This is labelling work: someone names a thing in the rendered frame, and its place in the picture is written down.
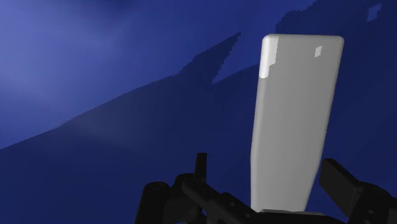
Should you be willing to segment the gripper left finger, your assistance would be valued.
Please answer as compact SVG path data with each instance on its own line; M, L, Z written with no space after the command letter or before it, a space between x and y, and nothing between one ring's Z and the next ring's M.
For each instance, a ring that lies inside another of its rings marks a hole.
M206 183L207 154L198 153L193 173L173 185L151 182L141 194L134 224L257 224L258 215L229 193Z

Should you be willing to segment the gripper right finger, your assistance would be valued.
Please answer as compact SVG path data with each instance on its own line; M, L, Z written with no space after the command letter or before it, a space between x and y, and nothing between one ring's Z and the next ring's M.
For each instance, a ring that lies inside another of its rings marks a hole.
M359 181L336 160L322 160L319 184L349 218L347 224L397 224L397 198Z

